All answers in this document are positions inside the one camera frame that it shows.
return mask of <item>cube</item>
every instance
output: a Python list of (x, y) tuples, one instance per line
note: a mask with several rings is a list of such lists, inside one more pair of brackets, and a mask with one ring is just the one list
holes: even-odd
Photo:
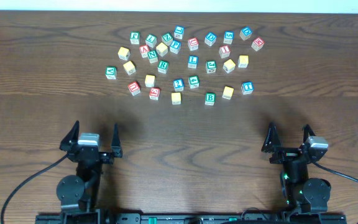
[(207, 61), (205, 67), (206, 67), (207, 74), (216, 72), (216, 62), (215, 61)]
[(229, 59), (223, 64), (223, 70), (225, 70), (227, 73), (230, 73), (233, 71), (236, 67), (236, 64), (233, 62), (233, 60)]
[(146, 44), (153, 48), (157, 44), (157, 37), (153, 34), (149, 34), (146, 38)]
[(222, 95), (222, 97), (225, 98), (225, 99), (230, 100), (230, 99), (231, 99), (231, 96), (233, 95), (233, 92), (234, 92), (234, 89), (233, 89), (233, 88), (228, 87), (228, 86), (225, 86), (225, 87), (224, 87), (224, 90), (223, 90), (223, 95)]
[(179, 41), (174, 40), (170, 46), (170, 51), (172, 53), (177, 54), (177, 53), (179, 53), (180, 46), (181, 46), (181, 43)]
[(221, 58), (226, 58), (230, 56), (230, 47), (225, 45), (219, 48), (219, 55)]
[(118, 50), (118, 57), (123, 60), (128, 60), (131, 53), (129, 52), (129, 49), (126, 49), (125, 47), (121, 47)]
[(226, 31), (224, 33), (223, 43), (224, 44), (231, 44), (234, 39), (234, 32)]
[(113, 66), (106, 67), (106, 78), (107, 79), (117, 79), (117, 69)]
[(128, 75), (132, 75), (136, 72), (135, 65), (131, 61), (124, 64), (124, 69), (128, 73)]
[(205, 36), (205, 40), (204, 42), (206, 44), (208, 44), (208, 46), (212, 47), (212, 45), (215, 44), (216, 42), (216, 35), (212, 32), (209, 32), (206, 36)]
[(157, 52), (155, 50), (147, 52), (147, 56), (149, 57), (150, 63), (158, 62)]
[(128, 85), (129, 91), (132, 93), (132, 96), (140, 93), (140, 87), (137, 82), (133, 82)]
[(251, 94), (254, 90), (254, 85), (252, 84), (252, 82), (245, 82), (241, 85), (241, 91), (242, 94)]
[(198, 57), (190, 55), (187, 67), (188, 68), (197, 68), (197, 63), (198, 63)]
[(189, 45), (190, 51), (198, 49), (198, 40), (196, 37), (189, 39), (187, 43)]
[(164, 43), (160, 43), (155, 49), (161, 57), (168, 53), (168, 47)]
[(155, 76), (154, 75), (146, 75), (146, 79), (144, 80), (146, 87), (154, 87), (155, 85)]
[(205, 105), (213, 106), (215, 104), (215, 93), (206, 93), (205, 94)]
[(200, 86), (198, 76), (194, 75), (189, 77), (189, 86), (190, 88), (198, 88)]
[(131, 44), (140, 44), (140, 33), (139, 32), (131, 32), (131, 36), (129, 37)]
[(240, 31), (240, 37), (242, 40), (249, 39), (251, 37), (252, 30), (249, 27), (245, 27)]
[(262, 38), (258, 37), (256, 38), (253, 42), (251, 47), (255, 50), (258, 51), (260, 50), (263, 46), (264, 46), (265, 42), (264, 40), (262, 40)]
[(185, 85), (183, 84), (183, 79), (179, 78), (173, 81), (173, 89), (175, 91), (183, 91), (185, 89)]
[(181, 103), (180, 93), (171, 93), (171, 99), (173, 105), (179, 105)]
[(169, 63), (166, 61), (161, 60), (158, 64), (158, 72), (167, 74), (168, 72)]
[(248, 67), (248, 55), (240, 55), (238, 64), (239, 68)]
[(140, 54), (142, 55), (142, 58), (146, 58), (147, 53), (150, 52), (149, 46), (147, 46), (147, 45), (140, 46), (139, 50), (140, 50)]
[(151, 100), (158, 100), (160, 98), (160, 89), (159, 88), (151, 88), (149, 93)]
[(173, 37), (172, 37), (172, 35), (170, 34), (170, 33), (166, 33), (166, 34), (164, 34), (163, 36), (162, 36), (162, 42), (165, 44), (165, 45), (167, 45), (167, 46), (169, 46), (169, 45), (171, 45), (172, 44), (172, 42), (173, 42)]
[(173, 36), (178, 39), (183, 39), (183, 34), (185, 33), (185, 28), (181, 26), (177, 26), (175, 31), (173, 32)]

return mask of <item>wooden table surface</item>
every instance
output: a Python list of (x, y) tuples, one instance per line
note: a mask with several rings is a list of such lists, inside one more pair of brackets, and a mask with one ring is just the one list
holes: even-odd
[[(131, 31), (148, 34), (185, 27), (178, 55), (167, 75), (142, 58), (131, 45)], [(252, 38), (239, 38), (249, 26)], [(249, 67), (226, 74), (218, 47), (225, 30), (235, 32), (230, 58), (249, 55)], [(212, 47), (208, 32), (218, 35)], [(266, 42), (255, 52), (252, 40)], [(200, 47), (188, 50), (197, 37)], [(117, 56), (131, 50), (135, 74), (128, 76)], [(197, 69), (187, 68), (189, 54), (199, 56)], [(206, 74), (205, 61), (218, 70)], [(107, 65), (118, 69), (107, 80)], [(162, 93), (152, 101), (144, 86), (154, 74)], [(190, 89), (187, 78), (201, 85)], [(185, 80), (182, 104), (172, 105), (172, 81)], [(127, 85), (138, 81), (141, 95)], [(252, 81), (251, 95), (241, 83)], [(231, 100), (221, 98), (234, 87)], [(207, 91), (214, 106), (204, 105)], [(280, 191), (280, 165), (269, 164), (260, 148), (267, 125), (275, 121), (286, 146), (299, 146), (301, 128), (310, 124), (330, 143), (320, 164), (358, 178), (358, 15), (208, 14), (156, 12), (20, 12), (0, 11), (0, 209), (25, 178), (61, 158), (61, 139), (76, 120), (80, 132), (99, 133), (108, 150), (114, 123), (119, 124), (124, 157), (105, 174), (99, 205), (144, 213), (241, 212), (286, 205)], [(6, 223), (34, 223), (39, 212), (59, 212), (55, 191), (59, 180), (75, 173), (63, 161), (34, 179), (12, 199)], [(329, 212), (358, 221), (358, 184), (309, 166), (310, 177), (332, 185)]]

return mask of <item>yellow cube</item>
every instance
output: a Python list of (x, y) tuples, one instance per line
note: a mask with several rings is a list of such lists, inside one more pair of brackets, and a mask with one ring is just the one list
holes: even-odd
[(181, 103), (181, 96), (180, 93), (172, 93), (172, 104), (173, 105), (179, 105)]
[(155, 76), (154, 75), (146, 75), (145, 79), (146, 87), (154, 87), (155, 84)]
[(131, 61), (124, 64), (124, 69), (128, 75), (132, 75), (136, 72), (135, 65)]
[(168, 47), (164, 43), (158, 44), (155, 49), (161, 57), (168, 53)]
[(129, 52), (129, 49), (126, 49), (125, 47), (121, 47), (118, 51), (118, 57), (123, 60), (128, 60), (131, 53)]
[(233, 92), (234, 92), (233, 88), (225, 86), (224, 90), (223, 90), (223, 96), (222, 97), (225, 98), (225, 99), (230, 100), (231, 96), (233, 95)]
[(229, 73), (233, 71), (236, 67), (236, 64), (233, 62), (233, 60), (229, 59), (223, 64), (223, 69)]
[(239, 68), (246, 68), (248, 66), (248, 55), (240, 55)]

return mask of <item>white wall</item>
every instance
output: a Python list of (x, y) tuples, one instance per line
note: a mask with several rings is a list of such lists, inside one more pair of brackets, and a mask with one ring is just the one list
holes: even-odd
[(0, 9), (358, 13), (358, 0), (0, 0)]

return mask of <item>wooden table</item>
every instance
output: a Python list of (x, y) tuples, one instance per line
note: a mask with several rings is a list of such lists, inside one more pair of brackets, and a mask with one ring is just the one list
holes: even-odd
[[(155, 34), (160, 42), (176, 25), (185, 27), (182, 48), (164, 56), (170, 66), (163, 75), (129, 34), (139, 31), (142, 44)], [(239, 38), (244, 26), (254, 31), (246, 41)], [(248, 68), (223, 71), (225, 30), (236, 33), (230, 58), (249, 55)], [(212, 47), (204, 43), (208, 32), (218, 35)], [(255, 52), (257, 36), (266, 44)], [(200, 47), (190, 53), (191, 37)], [(118, 59), (121, 46), (136, 65), (131, 76)], [(199, 56), (197, 69), (187, 68), (189, 54)], [(217, 61), (216, 73), (206, 74), (207, 60)], [(117, 80), (106, 79), (107, 65), (117, 67)], [(157, 77), (159, 101), (149, 99), (146, 74)], [(194, 74), (201, 85), (191, 90)], [(170, 99), (176, 78), (186, 85), (181, 105)], [(127, 89), (133, 81), (140, 96)], [(246, 81), (254, 83), (251, 95), (241, 94)], [(221, 98), (226, 85), (235, 89), (231, 100)], [(218, 96), (214, 106), (204, 105), (207, 91)], [(299, 146), (310, 124), (330, 143), (320, 163), (358, 178), (358, 15), (0, 11), (0, 209), (20, 182), (64, 155), (58, 146), (76, 120), (81, 132), (101, 135), (105, 150), (119, 124), (124, 157), (104, 167), (100, 206), (145, 213), (283, 207), (282, 167), (260, 151), (270, 121), (286, 146)], [(63, 161), (23, 187), (6, 222), (59, 212), (56, 185), (75, 167)], [(309, 168), (310, 177), (332, 184), (329, 211), (358, 221), (358, 184)]]

